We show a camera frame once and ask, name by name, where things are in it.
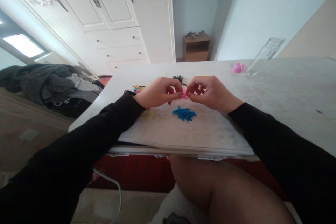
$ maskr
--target window light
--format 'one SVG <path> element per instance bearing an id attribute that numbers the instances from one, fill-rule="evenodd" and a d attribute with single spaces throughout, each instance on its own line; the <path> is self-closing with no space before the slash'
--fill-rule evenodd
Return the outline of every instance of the window light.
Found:
<path id="1" fill-rule="evenodd" d="M 29 58 L 44 52 L 23 34 L 12 35 L 4 38 L 4 40 Z"/>

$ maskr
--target drawer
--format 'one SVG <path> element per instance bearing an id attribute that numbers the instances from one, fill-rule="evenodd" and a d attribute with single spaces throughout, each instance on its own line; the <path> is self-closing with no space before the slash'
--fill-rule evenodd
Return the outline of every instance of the drawer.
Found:
<path id="1" fill-rule="evenodd" d="M 98 49 L 98 52 L 105 62 L 147 59 L 146 48 L 142 45 L 133 47 L 104 48 Z"/>
<path id="2" fill-rule="evenodd" d="M 185 55 L 185 61 L 207 61 L 208 60 L 208 52 L 194 52 Z"/>
<path id="3" fill-rule="evenodd" d="M 89 31 L 85 35 L 97 48 L 141 46 L 144 45 L 139 27 L 115 30 Z"/>
<path id="4" fill-rule="evenodd" d="M 148 59 L 138 59 L 138 60 L 132 60 L 132 61 L 115 61 L 115 62 L 106 62 L 106 64 L 111 68 L 113 73 L 118 72 L 122 67 L 127 65 L 143 65 L 143 64 L 149 64 Z"/>

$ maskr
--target wooden shelf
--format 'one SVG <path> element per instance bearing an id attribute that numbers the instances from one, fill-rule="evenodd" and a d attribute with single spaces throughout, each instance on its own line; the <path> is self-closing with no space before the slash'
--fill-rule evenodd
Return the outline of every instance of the wooden shelf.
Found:
<path id="1" fill-rule="evenodd" d="M 197 38 L 183 36 L 183 58 L 186 62 L 206 61 L 208 59 L 211 37 L 207 34 Z"/>

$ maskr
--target window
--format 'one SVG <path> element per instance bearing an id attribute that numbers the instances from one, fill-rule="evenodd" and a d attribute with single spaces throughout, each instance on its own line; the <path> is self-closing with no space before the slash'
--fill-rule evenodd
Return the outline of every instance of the window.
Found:
<path id="1" fill-rule="evenodd" d="M 4 40 L 29 58 L 43 53 L 41 48 L 23 34 L 9 36 L 4 38 Z"/>
<path id="2" fill-rule="evenodd" d="M 13 54 L 39 59 L 48 53 L 48 50 L 30 36 L 24 29 L 15 23 L 9 16 L 0 10 L 0 46 Z"/>

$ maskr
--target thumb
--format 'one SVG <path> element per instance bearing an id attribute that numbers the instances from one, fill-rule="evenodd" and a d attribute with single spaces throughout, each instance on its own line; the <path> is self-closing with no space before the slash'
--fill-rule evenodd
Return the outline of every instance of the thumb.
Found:
<path id="1" fill-rule="evenodd" d="M 187 96 L 190 98 L 190 100 L 192 100 L 193 102 L 197 102 L 197 103 L 202 103 L 203 104 L 203 96 L 201 95 L 196 95 L 196 94 L 192 94 L 192 93 L 188 93 Z"/>
<path id="2" fill-rule="evenodd" d="M 174 93 L 174 94 L 168 94 L 166 95 L 166 101 L 167 102 L 170 102 L 170 101 L 174 101 L 174 100 L 177 100 L 178 98 L 180 98 L 182 96 L 182 92 L 177 92 L 177 93 Z"/>

